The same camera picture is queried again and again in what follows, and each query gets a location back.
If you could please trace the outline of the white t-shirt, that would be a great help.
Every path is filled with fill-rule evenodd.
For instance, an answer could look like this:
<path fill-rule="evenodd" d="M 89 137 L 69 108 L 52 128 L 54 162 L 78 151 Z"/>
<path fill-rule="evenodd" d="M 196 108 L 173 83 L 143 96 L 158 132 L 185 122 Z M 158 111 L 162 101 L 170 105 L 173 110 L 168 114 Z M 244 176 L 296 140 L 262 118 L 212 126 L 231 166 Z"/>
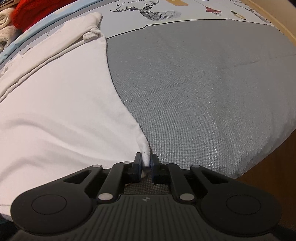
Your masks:
<path fill-rule="evenodd" d="M 67 21 L 1 72 L 1 217 L 23 192 L 150 149 L 118 96 L 106 56 L 102 15 Z"/>

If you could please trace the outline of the grey patterned bed sheet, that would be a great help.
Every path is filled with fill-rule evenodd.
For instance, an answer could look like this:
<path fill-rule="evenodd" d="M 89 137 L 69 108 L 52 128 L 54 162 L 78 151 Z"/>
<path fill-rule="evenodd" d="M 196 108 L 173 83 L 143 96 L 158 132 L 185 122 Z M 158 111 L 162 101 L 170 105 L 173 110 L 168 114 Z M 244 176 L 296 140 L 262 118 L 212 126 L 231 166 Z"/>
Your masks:
<path fill-rule="evenodd" d="M 167 23 L 118 36 L 102 16 L 107 64 L 150 153 L 237 178 L 295 130 L 295 47 L 276 28 Z"/>

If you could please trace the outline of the folded cream towels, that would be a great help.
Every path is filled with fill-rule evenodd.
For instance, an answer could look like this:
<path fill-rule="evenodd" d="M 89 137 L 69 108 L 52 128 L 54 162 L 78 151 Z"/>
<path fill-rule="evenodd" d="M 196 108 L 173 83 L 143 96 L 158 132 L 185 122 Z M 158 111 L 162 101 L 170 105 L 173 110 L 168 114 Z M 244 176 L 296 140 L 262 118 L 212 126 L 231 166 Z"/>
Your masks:
<path fill-rule="evenodd" d="M 14 10 L 15 8 L 7 8 L 1 11 L 0 52 L 4 51 L 21 34 L 20 30 L 12 24 Z"/>

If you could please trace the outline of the red knitted blanket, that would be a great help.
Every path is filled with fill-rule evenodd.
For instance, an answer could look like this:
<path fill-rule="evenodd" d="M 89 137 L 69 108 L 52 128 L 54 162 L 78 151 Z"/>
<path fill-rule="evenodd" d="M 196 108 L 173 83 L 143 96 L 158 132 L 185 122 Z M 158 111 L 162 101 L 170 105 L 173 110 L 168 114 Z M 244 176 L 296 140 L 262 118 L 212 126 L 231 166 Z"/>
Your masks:
<path fill-rule="evenodd" d="M 22 32 L 54 11 L 74 2 L 74 0 L 23 0 L 11 14 L 12 24 Z"/>

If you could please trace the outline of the wooden bed frame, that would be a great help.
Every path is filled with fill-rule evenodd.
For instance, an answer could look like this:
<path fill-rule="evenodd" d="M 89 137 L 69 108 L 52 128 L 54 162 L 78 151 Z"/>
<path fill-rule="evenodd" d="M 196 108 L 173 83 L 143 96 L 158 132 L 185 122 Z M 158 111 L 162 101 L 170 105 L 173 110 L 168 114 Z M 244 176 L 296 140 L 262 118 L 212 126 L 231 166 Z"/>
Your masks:
<path fill-rule="evenodd" d="M 295 45 L 295 6 L 287 0 L 244 0 L 249 7 L 263 15 Z"/>

